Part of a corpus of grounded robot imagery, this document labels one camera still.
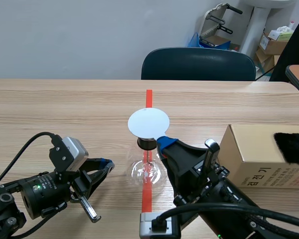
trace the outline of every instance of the floor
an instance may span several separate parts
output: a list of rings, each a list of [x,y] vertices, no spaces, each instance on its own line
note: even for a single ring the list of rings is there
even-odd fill
[[[256,78],[260,77],[261,75],[262,75],[261,70],[258,70],[258,71],[256,72]],[[257,81],[269,81],[269,79],[270,79],[270,76],[263,76],[262,78],[260,78],[260,79],[257,80]]]

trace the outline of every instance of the blue clamp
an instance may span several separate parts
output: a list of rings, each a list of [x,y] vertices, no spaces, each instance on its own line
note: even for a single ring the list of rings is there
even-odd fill
[[[162,136],[157,139],[157,143],[160,144],[160,147],[157,148],[161,154],[163,154],[163,150],[169,146],[171,146],[173,143],[178,141],[178,138],[169,138],[167,136]]]
[[[99,170],[104,169],[108,163],[112,163],[112,160],[101,158]]]

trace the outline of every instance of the screw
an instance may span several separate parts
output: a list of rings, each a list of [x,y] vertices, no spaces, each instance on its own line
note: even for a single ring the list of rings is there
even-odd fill
[[[250,222],[251,227],[255,228],[257,224],[255,222]]]
[[[8,218],[6,222],[8,223],[9,226],[13,226],[16,224],[16,218]]]

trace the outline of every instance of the black cable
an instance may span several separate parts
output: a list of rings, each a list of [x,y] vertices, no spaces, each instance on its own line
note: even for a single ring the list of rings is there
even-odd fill
[[[41,132],[36,134],[35,136],[33,136],[31,139],[28,140],[27,143],[25,143],[25,145],[22,147],[22,149],[20,149],[19,153],[14,157],[14,159],[11,161],[11,163],[8,165],[8,167],[3,171],[3,173],[0,175],[0,181],[2,180],[2,178],[4,178],[4,176],[9,172],[9,170],[12,168],[12,166],[15,164],[15,162],[20,158],[20,156],[23,154],[23,152],[26,150],[26,148],[29,147],[29,145],[35,141],[37,138],[41,137],[41,136],[50,136],[51,138],[53,138],[55,136],[55,134],[50,133],[50,132]]]
[[[286,237],[286,238],[293,238],[293,239],[299,239],[299,233],[295,233],[280,227],[277,227],[269,222],[266,222],[260,218],[258,218],[255,215],[249,215],[249,218],[254,221],[257,225],[265,228],[266,230],[273,232],[277,235]]]
[[[58,213],[58,211],[49,214],[46,218],[44,218],[41,222],[39,222],[37,225],[35,225],[34,227],[32,227],[27,232],[22,233],[22,234],[17,235],[17,236],[11,236],[11,237],[9,237],[9,239],[22,239],[22,238],[25,238],[25,237],[31,235],[32,233],[34,233],[35,231],[37,231],[40,227],[42,227],[48,220],[50,220],[51,218],[53,218],[57,213]]]
[[[248,213],[248,214],[263,216],[266,218],[272,218],[299,227],[299,218],[295,218],[293,216],[273,212],[266,209],[261,209],[258,207],[242,205],[242,204],[234,204],[234,203],[196,203],[196,204],[179,206],[177,208],[173,208],[162,213],[160,216],[157,217],[157,221],[162,222],[167,218],[182,213],[187,213],[187,212],[215,212],[215,211]]]
[[[271,68],[270,70],[266,71],[264,74],[262,74],[262,75],[261,75],[260,77],[258,77],[257,79],[255,79],[255,81],[256,81],[256,80],[259,80],[259,79],[262,78],[265,74],[267,74],[268,72],[272,71],[273,69],[274,69],[274,67]]]

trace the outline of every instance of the white paper disc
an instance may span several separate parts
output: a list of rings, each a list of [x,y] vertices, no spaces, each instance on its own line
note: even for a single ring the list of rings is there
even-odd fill
[[[158,139],[165,135],[169,127],[169,118],[164,111],[156,108],[144,108],[131,115],[128,127],[136,137]]]

